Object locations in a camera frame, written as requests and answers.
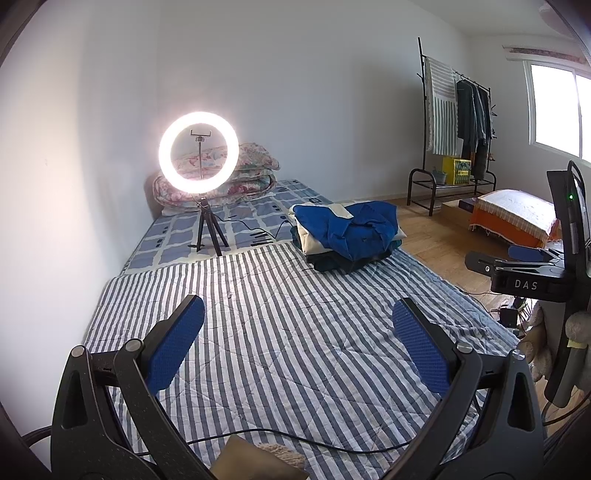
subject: blue jacket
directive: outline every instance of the blue jacket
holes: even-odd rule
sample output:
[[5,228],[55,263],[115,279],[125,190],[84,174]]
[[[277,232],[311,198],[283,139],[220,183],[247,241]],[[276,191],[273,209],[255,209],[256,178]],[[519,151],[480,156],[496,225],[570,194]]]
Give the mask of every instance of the blue jacket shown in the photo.
[[323,206],[296,205],[293,211],[323,247],[349,260],[383,254],[398,232],[396,207],[386,202],[363,202],[345,208],[353,218],[338,217]]

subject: black metal rack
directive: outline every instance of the black metal rack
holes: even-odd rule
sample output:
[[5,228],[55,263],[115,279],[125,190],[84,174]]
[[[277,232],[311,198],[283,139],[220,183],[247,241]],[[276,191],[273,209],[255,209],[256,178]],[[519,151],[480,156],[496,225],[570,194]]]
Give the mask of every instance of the black metal rack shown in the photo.
[[[421,54],[421,73],[420,74],[417,73],[417,75],[420,77],[421,81],[423,82],[423,111],[424,111],[423,166],[422,166],[422,168],[412,169],[410,174],[408,175],[407,205],[410,205],[412,202],[415,205],[419,205],[419,207],[429,210],[429,216],[433,216],[433,210],[441,207],[441,205],[435,205],[435,201],[437,199],[458,197],[463,193],[461,191],[456,190],[455,193],[446,194],[446,195],[437,195],[438,190],[465,189],[467,187],[470,187],[470,188],[473,187],[474,188],[473,193],[475,196],[482,195],[484,192],[480,192],[478,190],[479,186],[492,185],[492,190],[493,191],[496,190],[496,175],[489,170],[489,166],[491,163],[490,159],[487,159],[487,161],[486,161],[486,173],[488,173],[492,176],[492,181],[491,180],[477,180],[474,178],[470,178],[470,182],[465,185],[438,185],[437,182],[435,181],[435,177],[433,176],[433,174],[430,171],[425,169],[425,162],[427,159],[427,88],[425,86],[425,55],[423,55],[423,46],[421,45],[421,37],[418,38],[418,50]],[[465,76],[464,74],[457,72],[455,70],[454,70],[454,73],[456,75],[462,77],[463,79],[474,83],[476,86],[479,86],[480,88],[482,88],[484,90],[487,90],[489,98],[490,98],[491,89],[489,87],[484,87],[484,86],[480,85],[478,82],[475,82],[471,78],[469,78],[469,77]],[[425,175],[428,175],[429,178],[426,180],[415,180],[414,179],[415,173],[423,173]],[[420,187],[431,190],[431,198],[429,200],[428,205],[421,203],[420,200],[413,200],[411,198],[412,193],[413,193],[413,184],[419,185]]]

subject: window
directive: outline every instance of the window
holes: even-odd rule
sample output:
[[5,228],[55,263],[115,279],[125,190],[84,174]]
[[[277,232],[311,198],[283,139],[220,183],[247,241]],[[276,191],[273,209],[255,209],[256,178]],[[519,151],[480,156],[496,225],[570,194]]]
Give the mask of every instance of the window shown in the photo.
[[591,161],[591,79],[567,67],[528,67],[531,143]]

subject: plush toy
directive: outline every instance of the plush toy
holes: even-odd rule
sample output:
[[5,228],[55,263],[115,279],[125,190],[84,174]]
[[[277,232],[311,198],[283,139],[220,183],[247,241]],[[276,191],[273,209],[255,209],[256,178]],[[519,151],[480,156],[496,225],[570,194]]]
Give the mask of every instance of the plush toy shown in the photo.
[[[527,320],[525,337],[519,342],[519,348],[528,363],[531,363],[531,374],[534,382],[542,377],[549,379],[552,365],[556,358],[562,324],[564,305],[549,301],[538,301]],[[591,313],[577,312],[566,321],[566,335],[570,340],[587,349],[583,369],[575,385],[584,392],[591,389]]]

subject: metal bolt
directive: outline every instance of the metal bolt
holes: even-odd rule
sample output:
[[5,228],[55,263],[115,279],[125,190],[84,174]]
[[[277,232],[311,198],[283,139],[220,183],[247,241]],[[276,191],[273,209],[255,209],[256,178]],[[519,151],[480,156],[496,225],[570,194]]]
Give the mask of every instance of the metal bolt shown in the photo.
[[74,358],[78,358],[84,354],[84,347],[82,345],[75,346],[71,353]]
[[458,352],[461,353],[472,353],[472,351],[474,350],[472,348],[472,345],[470,345],[469,343],[460,340],[457,344],[456,344],[456,348]]
[[519,350],[519,349],[515,349],[512,352],[513,358],[515,358],[516,360],[525,360],[525,354]]
[[125,349],[128,352],[135,352],[136,350],[139,350],[141,348],[141,346],[142,346],[142,342],[140,342],[138,339],[134,338],[133,340],[130,340],[129,342],[127,342],[125,344]]

